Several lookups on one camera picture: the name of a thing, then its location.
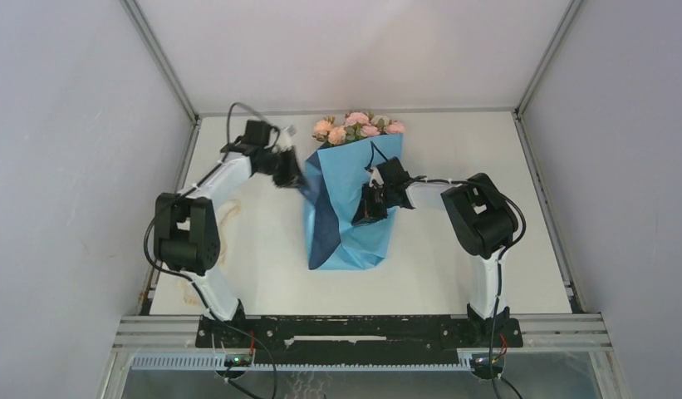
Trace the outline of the fake pink flower bouquet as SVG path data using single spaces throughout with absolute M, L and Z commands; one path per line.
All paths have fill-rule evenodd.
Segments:
M 351 111 L 343 117 L 326 116 L 312 129 L 312 137 L 325 145 L 339 146 L 377 137 L 401 135 L 405 125 L 389 116 L 371 111 Z

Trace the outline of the blue wrapping paper sheet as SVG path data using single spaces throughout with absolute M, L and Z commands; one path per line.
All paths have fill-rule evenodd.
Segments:
M 368 166 L 401 157 L 403 136 L 378 135 L 349 144 L 321 145 L 304 161 L 307 186 L 304 224 L 307 268 L 361 271 L 376 267 L 387 256 L 395 212 L 372 224 L 351 221 L 369 182 Z

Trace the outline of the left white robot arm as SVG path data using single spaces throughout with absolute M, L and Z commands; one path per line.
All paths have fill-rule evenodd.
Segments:
M 216 212 L 254 175 L 268 175 L 278 188 L 305 185 L 292 143 L 294 126 L 249 119 L 244 132 L 228 139 L 213 167 L 188 189 L 162 193 L 144 236 L 145 257 L 160 272 L 186 281 L 198 294 L 207 318 L 218 321 L 216 336 L 230 347 L 242 344 L 248 325 L 243 310 L 216 264 L 223 248 Z

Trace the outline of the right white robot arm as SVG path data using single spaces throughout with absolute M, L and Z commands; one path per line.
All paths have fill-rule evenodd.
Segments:
M 469 337 L 480 346 L 498 339 L 497 318 L 508 316 L 503 293 L 503 258 L 526 232 L 518 206 L 485 173 L 466 180 L 412 176 L 397 157 L 366 168 L 370 179 L 351 220 L 354 226 L 386 219 L 394 208 L 443 209 L 462 249 L 470 256 Z

